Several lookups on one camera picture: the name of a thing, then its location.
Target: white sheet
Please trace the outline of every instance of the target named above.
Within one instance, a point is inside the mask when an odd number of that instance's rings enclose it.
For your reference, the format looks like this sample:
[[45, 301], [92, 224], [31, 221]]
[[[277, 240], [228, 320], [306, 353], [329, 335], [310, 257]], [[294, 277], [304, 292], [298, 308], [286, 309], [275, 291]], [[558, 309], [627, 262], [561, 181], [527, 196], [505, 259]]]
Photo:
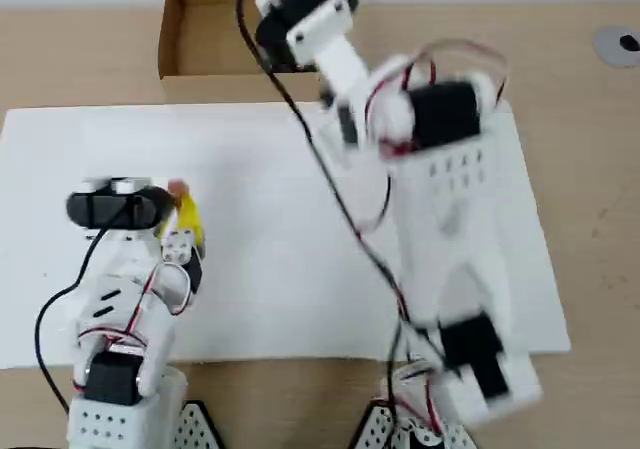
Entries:
[[[312, 125], [324, 123], [303, 105]], [[535, 352], [570, 347], [562, 307], [510, 112], [501, 154], [512, 209], [507, 255], [519, 329]], [[87, 243], [65, 199], [92, 175], [183, 177], [207, 233], [205, 276], [179, 321], [179, 360], [283, 357], [385, 359], [395, 303], [360, 253], [300, 129], [283, 104], [91, 107], [11, 111], [0, 135], [0, 368], [31, 366], [43, 302], [76, 277]], [[358, 219], [384, 196], [382, 168], [336, 170]], [[372, 238], [398, 266], [391, 218]], [[71, 361], [64, 303], [47, 314], [51, 364]]]

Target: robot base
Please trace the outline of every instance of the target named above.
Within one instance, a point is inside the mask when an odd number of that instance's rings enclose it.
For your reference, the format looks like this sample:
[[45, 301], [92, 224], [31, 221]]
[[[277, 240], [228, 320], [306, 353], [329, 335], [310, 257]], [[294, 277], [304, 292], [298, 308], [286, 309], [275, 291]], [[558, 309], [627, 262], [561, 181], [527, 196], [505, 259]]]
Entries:
[[385, 446], [391, 431], [391, 412], [386, 405], [371, 402], [349, 449], [416, 449], [433, 447], [442, 449], [477, 449], [473, 439], [460, 424], [443, 422], [444, 434], [437, 435], [422, 421], [398, 414], [398, 426], [390, 444]]
[[202, 401], [188, 401], [173, 439], [174, 449], [224, 449], [216, 427]]

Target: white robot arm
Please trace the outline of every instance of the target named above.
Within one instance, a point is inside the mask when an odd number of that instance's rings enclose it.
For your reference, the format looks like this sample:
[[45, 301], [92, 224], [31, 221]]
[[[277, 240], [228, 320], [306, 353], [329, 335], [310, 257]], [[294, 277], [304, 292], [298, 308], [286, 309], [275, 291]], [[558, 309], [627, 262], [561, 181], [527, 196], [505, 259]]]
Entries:
[[316, 136], [338, 160], [378, 151], [393, 176], [405, 326], [414, 348], [432, 354], [428, 334], [444, 354], [431, 377], [443, 417], [476, 426], [537, 400], [535, 370], [514, 335], [495, 225], [491, 117], [506, 79], [498, 88], [478, 71], [439, 80], [432, 54], [463, 48], [500, 69], [504, 58], [470, 41], [442, 41], [369, 71], [346, 39], [358, 0], [256, 4], [256, 40], [268, 58], [293, 70], [313, 63], [328, 85], [339, 123]]
[[180, 226], [176, 202], [148, 179], [88, 180], [67, 201], [88, 239], [121, 213], [101, 241], [99, 270], [79, 291], [77, 394], [67, 430], [73, 449], [175, 446], [187, 381], [167, 361], [176, 319], [198, 292], [204, 255], [201, 228]]

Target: brown cardboard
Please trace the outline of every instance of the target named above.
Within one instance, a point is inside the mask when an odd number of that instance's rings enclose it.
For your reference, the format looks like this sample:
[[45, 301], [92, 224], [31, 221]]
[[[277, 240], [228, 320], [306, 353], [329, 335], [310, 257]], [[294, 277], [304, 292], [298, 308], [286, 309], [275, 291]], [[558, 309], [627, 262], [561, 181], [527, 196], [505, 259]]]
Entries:
[[[253, 33], [259, 13], [245, 0]], [[158, 73], [167, 76], [259, 74], [236, 24], [235, 0], [166, 0], [158, 46]]]

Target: table surface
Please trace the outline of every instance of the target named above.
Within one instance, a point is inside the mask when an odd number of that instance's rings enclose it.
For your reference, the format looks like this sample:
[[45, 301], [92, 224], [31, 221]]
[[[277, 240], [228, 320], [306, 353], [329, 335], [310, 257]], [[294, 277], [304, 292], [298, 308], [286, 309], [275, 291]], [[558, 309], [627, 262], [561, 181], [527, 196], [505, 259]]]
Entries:
[[[411, 50], [416, 38], [448, 35], [492, 43], [511, 63], [509, 99], [573, 350], [536, 357], [544, 401], [477, 431], [479, 444], [637, 446], [640, 68], [603, 65], [590, 41], [602, 25], [637, 25], [640, 3], [362, 12], [356, 39], [371, 61]], [[276, 99], [256, 76], [183, 77], [163, 85], [155, 66], [160, 18], [153, 11], [0, 12], [0, 113], [14, 107]], [[298, 94], [313, 97], [307, 81], [293, 84]], [[183, 369], [190, 396], [208, 403], [227, 447], [246, 448], [345, 448], [381, 374], [376, 363], [344, 360]], [[70, 396], [69, 370], [54, 374]], [[0, 371], [0, 390], [1, 447], [64, 446], [62, 411], [36, 370]]]

